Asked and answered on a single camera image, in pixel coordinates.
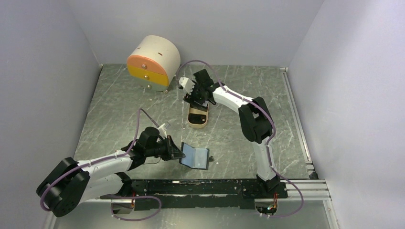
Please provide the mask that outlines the black leather card holder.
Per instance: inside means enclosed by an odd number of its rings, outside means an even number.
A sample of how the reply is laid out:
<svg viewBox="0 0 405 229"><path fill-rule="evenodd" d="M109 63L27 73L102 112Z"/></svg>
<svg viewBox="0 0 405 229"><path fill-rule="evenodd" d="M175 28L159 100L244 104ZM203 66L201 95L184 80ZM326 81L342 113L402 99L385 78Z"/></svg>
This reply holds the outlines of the black leather card holder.
<svg viewBox="0 0 405 229"><path fill-rule="evenodd" d="M210 162L210 149L195 148L185 142L181 143L181 151L185 157L179 159L179 163L190 169L208 170Z"/></svg>

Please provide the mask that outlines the beige oval plastic tray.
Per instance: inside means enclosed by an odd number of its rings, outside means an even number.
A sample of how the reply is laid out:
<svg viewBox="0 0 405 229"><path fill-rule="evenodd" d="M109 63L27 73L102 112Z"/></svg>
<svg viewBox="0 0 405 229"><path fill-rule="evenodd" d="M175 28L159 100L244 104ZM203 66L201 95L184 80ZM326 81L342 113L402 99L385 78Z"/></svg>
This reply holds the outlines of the beige oval plastic tray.
<svg viewBox="0 0 405 229"><path fill-rule="evenodd" d="M204 128L208 122L208 102L200 105L189 105L187 121L192 128Z"/></svg>

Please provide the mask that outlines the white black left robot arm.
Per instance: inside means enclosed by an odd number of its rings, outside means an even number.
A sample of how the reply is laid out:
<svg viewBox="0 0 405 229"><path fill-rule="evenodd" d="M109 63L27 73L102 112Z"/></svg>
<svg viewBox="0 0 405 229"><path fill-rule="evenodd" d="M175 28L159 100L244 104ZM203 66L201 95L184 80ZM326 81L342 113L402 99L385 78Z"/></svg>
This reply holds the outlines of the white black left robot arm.
<svg viewBox="0 0 405 229"><path fill-rule="evenodd" d="M147 127L139 138L110 155L81 161L72 157L61 160L36 189L40 206L62 217L89 199L106 195L136 197L133 181L126 172L143 165L148 157L169 161L186 155L170 135Z"/></svg>

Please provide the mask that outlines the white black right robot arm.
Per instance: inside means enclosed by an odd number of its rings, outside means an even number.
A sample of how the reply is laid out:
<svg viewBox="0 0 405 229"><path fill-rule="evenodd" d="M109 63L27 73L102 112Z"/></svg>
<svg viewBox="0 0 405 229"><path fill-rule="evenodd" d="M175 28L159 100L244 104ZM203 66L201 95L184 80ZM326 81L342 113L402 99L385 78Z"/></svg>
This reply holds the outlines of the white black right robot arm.
<svg viewBox="0 0 405 229"><path fill-rule="evenodd" d="M182 77L179 80L186 92L184 100L201 108L207 103L221 104L239 115L243 135L252 143L256 157L257 190L262 197L270 197L275 193L280 177L274 167L271 149L275 125L264 99L243 96L222 82L214 82L205 69L196 72L194 78Z"/></svg>

